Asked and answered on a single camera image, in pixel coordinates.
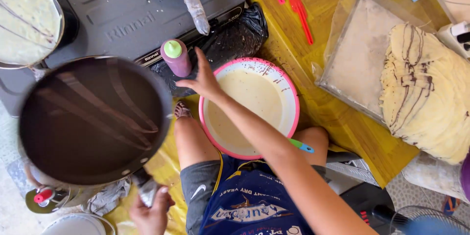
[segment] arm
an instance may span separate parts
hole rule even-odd
[[[361,235],[376,235],[285,136],[222,91],[203,52],[198,48],[196,52],[199,64],[197,80],[182,80],[176,85],[192,88],[226,113],[276,171],[312,230],[319,235],[351,234],[352,230]]]

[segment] rinnai logo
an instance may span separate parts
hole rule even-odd
[[[115,41],[128,34],[133,33],[134,31],[140,28],[143,28],[145,24],[149,24],[154,21],[155,21],[155,17],[153,16],[153,14],[150,11],[147,11],[147,15],[144,16],[143,18],[133,21],[121,27],[116,26],[112,31],[107,32],[106,36],[108,37],[110,41]]]

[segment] wooden table surface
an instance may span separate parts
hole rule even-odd
[[[339,0],[302,0],[315,40],[311,46],[307,44],[298,16],[291,10],[288,0],[284,5],[277,0],[251,1],[261,4],[270,34],[258,57],[282,67],[297,86],[301,104],[298,128],[323,126],[334,144],[360,155],[377,183],[384,187],[419,150],[392,137],[385,127],[314,85],[311,62],[324,67],[323,52]],[[432,28],[439,29],[450,23],[436,0],[394,1],[423,22],[429,22]]]

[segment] purple container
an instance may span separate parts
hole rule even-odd
[[[468,154],[467,158],[463,160],[460,182],[465,196],[470,200],[470,154]]]
[[[189,76],[192,65],[189,61],[188,49],[182,41],[167,40],[162,44],[160,51],[163,59],[176,76]]]

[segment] red bottle cap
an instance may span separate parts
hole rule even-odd
[[[34,196],[34,202],[41,203],[45,200],[48,200],[52,196],[52,190],[47,189],[42,191],[41,193]]]

